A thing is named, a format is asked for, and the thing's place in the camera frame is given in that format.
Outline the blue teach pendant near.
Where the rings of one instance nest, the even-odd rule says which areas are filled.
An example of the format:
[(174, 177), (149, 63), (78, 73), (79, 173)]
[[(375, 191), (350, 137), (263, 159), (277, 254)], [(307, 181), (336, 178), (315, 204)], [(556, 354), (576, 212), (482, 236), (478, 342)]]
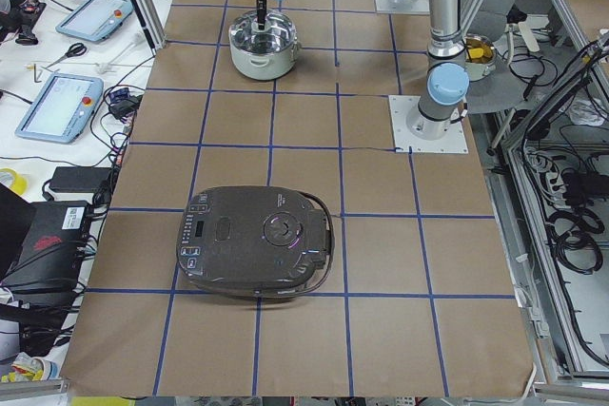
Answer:
[(69, 144), (85, 129), (102, 99), (97, 77), (53, 72), (15, 129), (17, 137)]

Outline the black scissors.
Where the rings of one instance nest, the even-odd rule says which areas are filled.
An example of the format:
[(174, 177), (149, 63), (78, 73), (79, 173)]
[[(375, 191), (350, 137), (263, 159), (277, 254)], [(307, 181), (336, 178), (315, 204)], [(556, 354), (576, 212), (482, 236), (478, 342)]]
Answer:
[(87, 51), (88, 51), (88, 47), (84, 43), (82, 43), (82, 42), (74, 43), (74, 44), (70, 45), (69, 48), (60, 57), (58, 57), (56, 60), (54, 60), (50, 64), (50, 66), (51, 67), (55, 66), (69, 58), (82, 56)]

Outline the black power adapter brick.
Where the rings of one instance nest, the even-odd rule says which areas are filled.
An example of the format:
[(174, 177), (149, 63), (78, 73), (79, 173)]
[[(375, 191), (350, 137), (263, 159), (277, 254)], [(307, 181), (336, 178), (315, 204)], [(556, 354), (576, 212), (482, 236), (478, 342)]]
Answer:
[(49, 181), (56, 193), (94, 193), (108, 181), (109, 167), (58, 166)]

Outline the yellow tape roll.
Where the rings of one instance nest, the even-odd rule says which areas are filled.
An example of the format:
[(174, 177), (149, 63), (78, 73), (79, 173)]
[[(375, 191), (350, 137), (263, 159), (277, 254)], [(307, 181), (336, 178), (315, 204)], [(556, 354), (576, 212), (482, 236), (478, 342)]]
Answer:
[(22, 196), (28, 188), (26, 178), (11, 168), (1, 168), (0, 179), (2, 185), (19, 196)]

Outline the blue teach pendant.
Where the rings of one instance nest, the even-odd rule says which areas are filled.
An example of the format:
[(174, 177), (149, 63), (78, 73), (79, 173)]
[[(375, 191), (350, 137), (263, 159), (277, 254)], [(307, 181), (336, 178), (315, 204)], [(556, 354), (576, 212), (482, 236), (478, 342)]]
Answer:
[(87, 0), (55, 30), (89, 42), (100, 42), (121, 27), (133, 11), (130, 0)]
[(97, 77), (53, 72), (15, 129), (17, 137), (69, 144), (85, 129), (102, 99)]

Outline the black rice cooker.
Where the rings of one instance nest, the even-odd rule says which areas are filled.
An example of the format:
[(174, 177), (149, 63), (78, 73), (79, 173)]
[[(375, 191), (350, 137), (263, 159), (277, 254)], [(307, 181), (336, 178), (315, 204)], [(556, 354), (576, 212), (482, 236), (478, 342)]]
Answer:
[(209, 293), (288, 299), (318, 289), (334, 259), (334, 228), (318, 197), (277, 186), (218, 186), (191, 198), (176, 257)]

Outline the pale green electric pot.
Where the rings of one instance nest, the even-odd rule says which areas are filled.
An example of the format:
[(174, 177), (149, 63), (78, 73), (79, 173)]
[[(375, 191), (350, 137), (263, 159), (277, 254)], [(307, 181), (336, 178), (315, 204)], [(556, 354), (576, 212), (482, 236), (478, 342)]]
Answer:
[(294, 67), (301, 50), (297, 29), (285, 14), (271, 10), (259, 29), (257, 12), (248, 11), (229, 27), (230, 54), (234, 66), (244, 76), (269, 81)]

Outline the blue teach pendant far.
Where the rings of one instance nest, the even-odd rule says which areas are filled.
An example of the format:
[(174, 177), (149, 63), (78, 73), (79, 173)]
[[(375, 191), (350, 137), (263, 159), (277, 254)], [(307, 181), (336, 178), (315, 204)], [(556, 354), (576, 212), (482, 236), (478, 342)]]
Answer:
[(133, 11), (130, 0), (87, 0), (55, 30), (89, 42), (100, 42), (121, 27)]

